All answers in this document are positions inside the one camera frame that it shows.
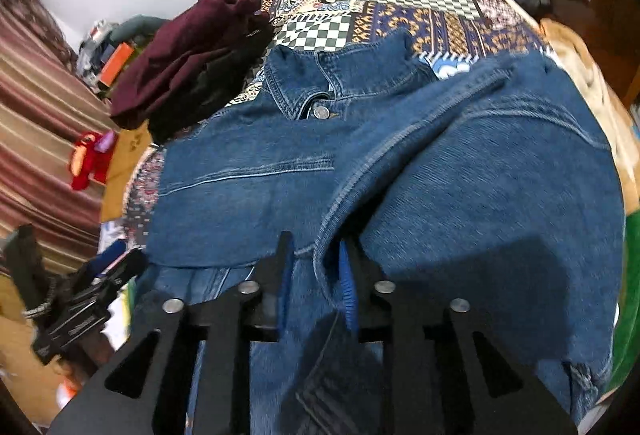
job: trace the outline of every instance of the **red toy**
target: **red toy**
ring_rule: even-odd
[[[86,132],[80,136],[69,159],[68,167],[73,176],[71,189],[85,189],[89,186],[91,174],[94,174],[94,180],[106,183],[107,170],[113,157],[116,139],[117,136],[113,130],[104,135]]]

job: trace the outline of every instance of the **black metal bracket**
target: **black metal bracket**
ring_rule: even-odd
[[[60,412],[49,434],[183,433],[203,340],[193,433],[248,434],[250,342],[277,341],[283,332],[292,266],[292,235],[285,232],[250,281],[193,306],[164,302]]]
[[[102,330],[111,317],[109,304],[125,283],[142,274],[146,256],[140,249],[126,252],[126,243],[119,240],[74,274],[49,275],[33,226],[26,224],[7,238],[4,259],[36,327],[31,349],[40,362],[47,365],[61,355],[87,376],[94,375],[97,365],[82,339]]]
[[[387,280],[354,240],[341,243],[340,257],[348,258],[340,269],[350,273],[340,278],[357,295],[348,326],[361,342],[384,342],[384,435],[436,435],[442,425],[446,434],[577,433],[552,394],[464,299],[442,306],[410,281]]]

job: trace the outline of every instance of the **striped curtain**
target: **striped curtain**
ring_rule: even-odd
[[[30,222],[58,273],[95,255],[100,232],[104,188],[71,190],[73,142],[115,127],[72,74],[75,59],[38,0],[0,0],[0,238]]]

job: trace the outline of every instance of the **yellow object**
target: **yellow object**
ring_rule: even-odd
[[[108,222],[122,216],[122,200],[131,173],[149,144],[151,144],[151,135],[146,128],[146,121],[136,130],[120,131],[107,171],[100,222]]]
[[[56,389],[60,376],[43,367],[31,351],[33,327],[0,316],[0,363],[7,374],[5,385],[31,422],[48,426],[60,412]],[[0,427],[0,433],[9,433]]]
[[[607,85],[582,38],[548,18],[543,18],[540,25],[561,67],[571,76],[609,141],[629,216],[640,209],[640,141],[634,133],[634,120]]]
[[[24,304],[20,299],[20,293],[15,288],[14,281],[8,276],[0,274],[0,316],[17,323],[26,323],[22,315],[23,310]]]

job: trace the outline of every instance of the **blue denim jacket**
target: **blue denim jacket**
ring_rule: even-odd
[[[140,307],[212,299],[292,231],[285,335],[252,347],[252,429],[375,433],[380,350],[346,334],[332,250],[362,209],[362,246],[390,278],[487,310],[584,415],[610,370],[622,197],[603,132],[538,54],[437,82],[403,31],[335,53],[274,48],[253,102],[169,145]]]

